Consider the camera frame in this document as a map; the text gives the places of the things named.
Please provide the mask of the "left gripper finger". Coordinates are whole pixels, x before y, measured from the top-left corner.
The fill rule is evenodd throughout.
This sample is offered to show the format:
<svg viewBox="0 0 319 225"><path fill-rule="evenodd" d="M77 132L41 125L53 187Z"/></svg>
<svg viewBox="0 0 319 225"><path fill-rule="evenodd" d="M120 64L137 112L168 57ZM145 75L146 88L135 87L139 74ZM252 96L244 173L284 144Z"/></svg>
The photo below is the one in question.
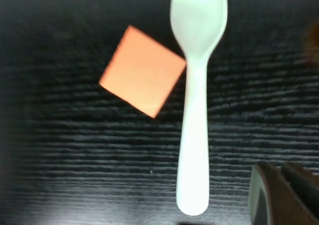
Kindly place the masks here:
<svg viewBox="0 0 319 225"><path fill-rule="evenodd" d="M296 163L253 166L248 196L253 225L317 225L319 176Z"/></svg>

